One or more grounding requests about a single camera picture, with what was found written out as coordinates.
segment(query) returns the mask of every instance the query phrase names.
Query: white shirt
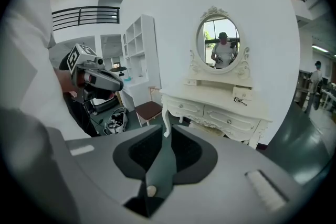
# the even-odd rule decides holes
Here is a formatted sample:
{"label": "white shirt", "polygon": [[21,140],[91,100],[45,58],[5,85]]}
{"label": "white shirt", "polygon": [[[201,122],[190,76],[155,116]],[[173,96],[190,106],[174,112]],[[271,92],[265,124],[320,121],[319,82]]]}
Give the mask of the white shirt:
{"label": "white shirt", "polygon": [[316,92],[316,87],[321,80],[322,80],[321,70],[316,70],[313,72],[313,74],[311,74],[310,76],[311,83],[309,84],[309,89],[308,89],[310,93]]}
{"label": "white shirt", "polygon": [[224,68],[228,67],[233,54],[235,54],[237,51],[237,48],[231,48],[231,43],[227,42],[225,45],[221,43],[217,43],[213,50],[212,53],[216,54],[216,57],[222,60],[222,62],[216,63],[216,68]]}
{"label": "white shirt", "polygon": [[70,115],[49,61],[52,24],[50,0],[12,0],[8,6],[0,25],[0,105],[59,129],[65,140],[90,137]]}

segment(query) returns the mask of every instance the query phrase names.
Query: mirror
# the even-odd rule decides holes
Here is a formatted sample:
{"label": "mirror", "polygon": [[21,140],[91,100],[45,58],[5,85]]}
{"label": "mirror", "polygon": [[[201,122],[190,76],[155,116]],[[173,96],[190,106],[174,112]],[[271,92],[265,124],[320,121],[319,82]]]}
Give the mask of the mirror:
{"label": "mirror", "polygon": [[198,32],[198,54],[211,68],[222,69],[231,65],[237,58],[239,47],[239,32],[223,15],[206,20]]}

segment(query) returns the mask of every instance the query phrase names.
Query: tree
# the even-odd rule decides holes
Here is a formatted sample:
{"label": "tree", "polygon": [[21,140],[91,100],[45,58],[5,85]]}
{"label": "tree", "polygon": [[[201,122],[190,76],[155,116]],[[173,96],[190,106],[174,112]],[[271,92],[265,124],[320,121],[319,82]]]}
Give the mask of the tree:
{"label": "tree", "polygon": [[[210,37],[210,34],[207,30],[205,30],[205,40],[211,40],[213,38]],[[206,44],[205,45],[207,48],[213,48],[215,46],[215,43],[211,43],[211,44]]]}

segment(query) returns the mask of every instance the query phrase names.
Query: brown chair seat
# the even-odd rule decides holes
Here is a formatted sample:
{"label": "brown chair seat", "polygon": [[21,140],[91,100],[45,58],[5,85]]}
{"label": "brown chair seat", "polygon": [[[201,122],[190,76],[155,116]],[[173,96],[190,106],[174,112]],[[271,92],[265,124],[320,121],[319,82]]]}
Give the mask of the brown chair seat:
{"label": "brown chair seat", "polygon": [[150,101],[136,106],[135,111],[144,120],[150,120],[155,115],[158,115],[160,112],[162,112],[162,106],[160,106],[158,103]]}

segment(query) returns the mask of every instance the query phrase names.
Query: wooden chair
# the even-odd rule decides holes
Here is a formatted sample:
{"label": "wooden chair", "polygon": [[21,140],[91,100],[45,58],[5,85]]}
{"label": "wooden chair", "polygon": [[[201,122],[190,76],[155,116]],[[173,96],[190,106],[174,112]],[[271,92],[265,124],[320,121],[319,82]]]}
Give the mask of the wooden chair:
{"label": "wooden chair", "polygon": [[148,87],[148,88],[151,95],[151,100],[145,104],[141,104],[135,107],[135,111],[137,113],[140,126],[142,126],[141,118],[143,118],[146,121],[147,125],[149,125],[149,121],[151,119],[156,118],[158,115],[162,113],[162,106],[154,102],[152,99],[152,93],[155,90],[159,90],[159,88],[156,87]]}

